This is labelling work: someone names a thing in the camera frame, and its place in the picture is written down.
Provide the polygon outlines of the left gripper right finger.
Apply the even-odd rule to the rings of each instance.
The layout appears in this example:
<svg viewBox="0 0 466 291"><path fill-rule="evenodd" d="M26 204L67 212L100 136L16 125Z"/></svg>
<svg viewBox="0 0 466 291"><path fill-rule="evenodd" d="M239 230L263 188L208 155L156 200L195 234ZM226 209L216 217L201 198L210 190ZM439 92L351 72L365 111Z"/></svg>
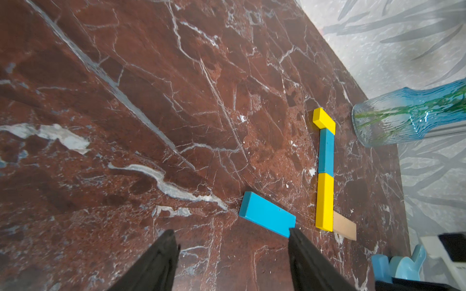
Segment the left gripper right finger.
<svg viewBox="0 0 466 291"><path fill-rule="evenodd" d="M290 229L288 254L296 291L353 291L355 288L297 228Z"/></svg>

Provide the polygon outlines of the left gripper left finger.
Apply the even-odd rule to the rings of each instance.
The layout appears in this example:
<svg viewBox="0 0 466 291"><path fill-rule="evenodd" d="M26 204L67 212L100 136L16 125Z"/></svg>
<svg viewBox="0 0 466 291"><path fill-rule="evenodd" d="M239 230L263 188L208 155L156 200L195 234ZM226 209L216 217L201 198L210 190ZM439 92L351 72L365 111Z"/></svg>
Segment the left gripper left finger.
<svg viewBox="0 0 466 291"><path fill-rule="evenodd" d="M175 232L165 231L134 265L109 289L111 291L171 291L181 245Z"/></svg>

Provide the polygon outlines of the natural wood block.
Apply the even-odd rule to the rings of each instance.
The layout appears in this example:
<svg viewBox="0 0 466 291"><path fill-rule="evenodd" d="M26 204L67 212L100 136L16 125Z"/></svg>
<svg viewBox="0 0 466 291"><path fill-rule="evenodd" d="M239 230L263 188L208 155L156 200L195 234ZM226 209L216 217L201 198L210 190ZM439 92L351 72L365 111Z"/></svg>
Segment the natural wood block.
<svg viewBox="0 0 466 291"><path fill-rule="evenodd" d="M343 215L334 212L333 232L342 235L349 240L357 240L357 226Z"/></svg>

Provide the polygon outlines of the long yellow block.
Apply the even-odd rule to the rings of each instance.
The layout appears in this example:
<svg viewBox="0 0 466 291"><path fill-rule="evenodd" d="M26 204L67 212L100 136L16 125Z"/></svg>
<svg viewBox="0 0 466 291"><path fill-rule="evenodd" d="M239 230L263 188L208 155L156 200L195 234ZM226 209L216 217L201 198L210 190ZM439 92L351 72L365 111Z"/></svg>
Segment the long yellow block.
<svg viewBox="0 0 466 291"><path fill-rule="evenodd" d="M316 227L333 231L334 220L334 178L327 173L319 173L317 183Z"/></svg>

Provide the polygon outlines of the teal long block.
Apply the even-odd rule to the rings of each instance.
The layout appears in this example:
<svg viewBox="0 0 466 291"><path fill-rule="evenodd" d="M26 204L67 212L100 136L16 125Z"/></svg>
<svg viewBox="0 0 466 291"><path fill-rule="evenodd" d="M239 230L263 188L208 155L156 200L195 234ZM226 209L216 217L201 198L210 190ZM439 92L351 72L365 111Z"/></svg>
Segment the teal long block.
<svg viewBox="0 0 466 291"><path fill-rule="evenodd" d="M290 229L296 226L296 217L254 192L245 192L239 217L276 234L290 237Z"/></svg>

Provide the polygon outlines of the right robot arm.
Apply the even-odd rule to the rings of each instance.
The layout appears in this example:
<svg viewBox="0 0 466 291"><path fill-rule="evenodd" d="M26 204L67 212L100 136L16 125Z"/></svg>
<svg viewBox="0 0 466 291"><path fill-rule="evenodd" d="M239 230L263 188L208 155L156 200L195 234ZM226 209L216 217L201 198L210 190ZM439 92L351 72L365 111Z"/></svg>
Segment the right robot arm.
<svg viewBox="0 0 466 291"><path fill-rule="evenodd" d="M442 259L458 287L421 281L421 269L427 257ZM466 234L424 236L410 257L374 255L371 262L377 291L464 291Z"/></svg>

